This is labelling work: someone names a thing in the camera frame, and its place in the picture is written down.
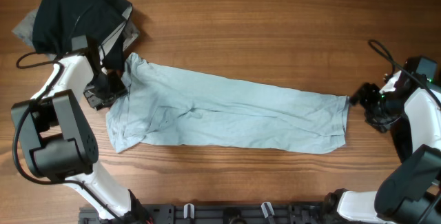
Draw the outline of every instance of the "cable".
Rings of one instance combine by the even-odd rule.
[[[436,194],[435,200],[433,200],[433,202],[422,213],[420,219],[418,220],[418,224],[422,224],[422,222],[426,220],[426,218],[429,216],[429,214],[432,212],[435,206],[440,202],[440,200],[441,200],[441,190],[438,192],[438,194]]]
[[[369,46],[375,50],[379,55],[381,55],[383,58],[385,58],[388,62],[390,62],[392,65],[396,66],[398,69],[400,69],[404,74],[406,74],[410,79],[414,80],[415,83],[417,83],[422,89],[425,89],[427,93],[433,98],[433,100],[436,102],[438,107],[441,109],[441,102],[440,100],[435,96],[435,94],[427,87],[425,83],[422,83],[420,80],[415,78],[411,73],[407,72],[399,63],[396,63],[393,59],[389,51],[379,42],[374,39],[370,39],[367,42]],[[381,52],[375,45],[380,46],[381,49],[386,53]]]
[[[57,72],[57,74],[55,75],[53,80],[51,80],[51,82],[48,84],[48,86],[46,86],[46,89],[37,98],[35,98],[31,101],[30,106],[28,106],[25,109],[24,113],[21,115],[19,122],[17,123],[17,128],[14,133],[14,139],[12,141],[12,159],[14,160],[14,164],[15,164],[17,171],[20,173],[20,175],[23,178],[27,179],[30,182],[39,184],[39,185],[60,185],[60,184],[65,184],[65,183],[72,183],[72,184],[78,185],[81,187],[81,189],[85,190],[101,207],[103,207],[104,210],[109,212],[116,220],[123,223],[123,220],[118,215],[116,215],[105,203],[103,203],[88,187],[86,187],[84,185],[84,183],[74,181],[74,180],[64,180],[64,181],[60,181],[60,182],[41,181],[41,180],[35,179],[35,178],[31,177],[30,175],[26,174],[26,172],[23,170],[23,167],[20,164],[19,155],[18,155],[18,143],[19,143],[19,136],[20,136],[21,128],[23,127],[23,124],[24,124],[26,118],[28,117],[29,113],[31,112],[31,107],[33,108],[36,104],[38,104],[38,102],[47,93],[49,93],[51,91],[52,87],[55,85],[55,83],[57,83],[57,81],[59,80],[60,76],[63,74],[63,71],[64,71],[64,65],[62,63],[59,63],[57,60],[35,63],[32,65],[20,65],[20,62],[24,58],[26,58],[30,55],[33,55],[33,54],[37,54],[37,53],[36,52],[29,52],[29,53],[23,55],[22,57],[20,57],[16,62],[16,67],[18,69],[28,69],[28,68],[35,68],[35,67],[38,67],[41,65],[57,64],[59,66],[59,71]]]

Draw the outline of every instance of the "black fabric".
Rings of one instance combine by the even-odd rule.
[[[70,52],[71,38],[84,34],[103,43],[126,21],[122,14],[130,6],[127,0],[42,0],[32,43],[38,53],[52,54]],[[123,69],[122,50],[123,43],[116,42],[103,63],[115,65],[109,69]]]

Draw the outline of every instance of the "light blue cloth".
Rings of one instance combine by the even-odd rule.
[[[152,145],[222,145],[322,154],[345,144],[347,96],[302,92],[148,63],[132,53],[129,94],[107,113],[117,152]]]

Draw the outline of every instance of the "wooden surface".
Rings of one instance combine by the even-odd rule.
[[[11,29],[40,1],[0,0],[0,223],[75,223],[86,205],[67,187],[27,182],[12,163],[10,108],[39,90],[52,69],[16,69],[31,49]],[[419,54],[441,58],[441,0],[129,1],[143,31],[133,51],[233,79],[350,95],[365,81],[381,85],[390,71],[367,39],[384,42],[401,63]],[[369,127],[361,107],[350,109],[346,146],[310,155],[145,144],[116,154],[106,111],[81,106],[104,166],[143,203],[319,201],[342,187],[376,190],[399,164],[389,135]]]

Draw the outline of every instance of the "black cable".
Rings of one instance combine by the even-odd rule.
[[[369,46],[374,49],[379,55],[381,55],[383,58],[385,58],[388,62],[390,62],[392,65],[396,66],[398,69],[401,70],[402,73],[406,74],[410,79],[414,80],[415,83],[417,83],[422,89],[425,89],[427,93],[433,98],[433,100],[436,102],[438,107],[441,109],[441,102],[436,97],[436,95],[427,87],[427,84],[422,83],[420,80],[415,78],[411,73],[407,72],[399,63],[396,63],[393,59],[389,51],[379,42],[374,39],[368,40],[367,42]],[[381,52],[375,45],[378,45],[383,51],[386,53]]]
[[[426,218],[429,216],[429,214],[432,212],[435,206],[440,202],[440,200],[441,200],[441,190],[438,192],[438,194],[436,194],[436,197],[433,200],[433,202],[422,213],[420,219],[418,220],[418,224],[422,224],[422,222],[426,220]]]
[[[35,63],[32,65],[20,65],[20,62],[24,58],[26,58],[27,56],[33,55],[33,54],[37,54],[37,53],[36,52],[29,52],[29,53],[23,55],[22,57],[20,57],[16,62],[16,67],[18,69],[28,69],[28,68],[35,68],[35,67],[38,67],[41,65],[57,64],[59,66],[59,71],[57,72],[57,74],[55,75],[53,80],[51,80],[51,82],[48,84],[48,86],[46,86],[46,89],[37,98],[32,100],[30,106],[28,106],[25,109],[24,113],[21,115],[19,122],[17,123],[17,128],[14,133],[14,139],[12,141],[12,159],[14,160],[14,164],[15,164],[17,171],[20,173],[20,175],[23,178],[27,179],[30,182],[39,184],[39,185],[60,185],[60,184],[65,184],[65,183],[72,183],[72,184],[78,185],[81,187],[81,189],[85,190],[99,205],[101,205],[101,207],[103,207],[104,210],[109,212],[116,220],[123,223],[123,220],[118,215],[116,215],[105,203],[103,203],[88,187],[86,187],[84,185],[84,183],[74,181],[74,180],[64,180],[64,181],[60,181],[60,182],[41,181],[41,180],[35,179],[35,178],[31,177],[30,175],[26,174],[26,172],[23,170],[23,167],[20,164],[19,155],[18,155],[18,143],[19,143],[19,136],[20,136],[21,128],[23,127],[23,124],[26,120],[26,117],[28,117],[29,113],[31,112],[31,107],[38,104],[38,102],[47,93],[49,93],[51,91],[52,87],[55,85],[55,83],[57,83],[57,81],[59,80],[60,76],[63,74],[63,71],[64,71],[64,65],[62,63],[59,63],[57,60]]]

